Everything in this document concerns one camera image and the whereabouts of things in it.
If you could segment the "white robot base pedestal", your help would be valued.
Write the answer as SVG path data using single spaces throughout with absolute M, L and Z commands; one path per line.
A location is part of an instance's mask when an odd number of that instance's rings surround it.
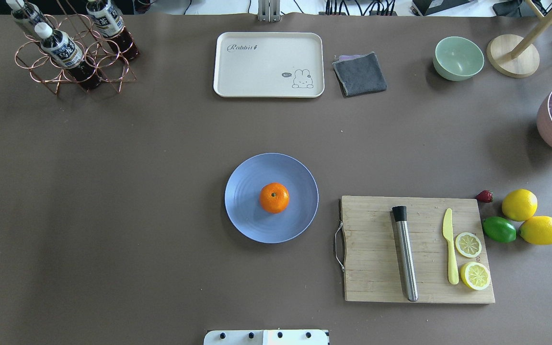
M 328 330 L 212 330 L 207 332 L 204 345 L 329 345 Z

